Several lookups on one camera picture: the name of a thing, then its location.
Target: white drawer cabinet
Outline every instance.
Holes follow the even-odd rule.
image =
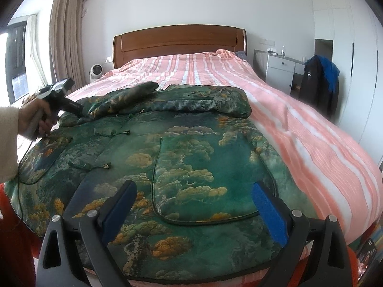
[[[268,67],[266,73],[266,83],[271,87],[290,95],[293,76],[294,72]]]
[[[268,58],[268,67],[294,73],[295,62],[271,55]]]
[[[292,58],[254,51],[254,71],[271,87],[291,93],[294,73],[303,75],[304,65]]]

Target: green jacket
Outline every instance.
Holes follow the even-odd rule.
[[[6,183],[12,206],[43,236],[54,214],[80,217],[130,179],[137,200],[108,245],[129,279],[207,282],[268,267],[280,246],[257,214],[253,183],[262,180],[291,209],[316,214],[247,120],[244,91],[157,87],[148,82],[85,98],[85,119],[65,113],[23,159],[19,178]],[[81,244],[79,250],[91,268]]]

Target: window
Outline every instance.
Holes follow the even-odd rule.
[[[28,94],[25,72],[26,21],[8,26],[5,50],[5,78],[10,104]]]

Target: hand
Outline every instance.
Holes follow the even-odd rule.
[[[49,108],[49,103],[42,99],[34,99],[27,104],[23,105],[19,109],[19,122],[18,122],[18,133],[23,135],[30,122],[32,121],[33,116],[36,114],[39,109],[43,109],[46,114],[46,120],[41,120],[39,122],[39,135],[44,137],[50,135],[53,125],[57,124],[57,118],[52,117],[52,112]]]
[[[24,97],[22,105],[27,104],[28,102],[32,101],[36,98],[36,96],[39,95],[40,92],[35,92],[33,94],[29,94],[28,96]]]

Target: wooden headboard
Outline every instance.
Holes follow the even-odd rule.
[[[114,37],[114,68],[133,59],[218,49],[247,53],[246,31],[229,26],[177,25],[124,33]]]

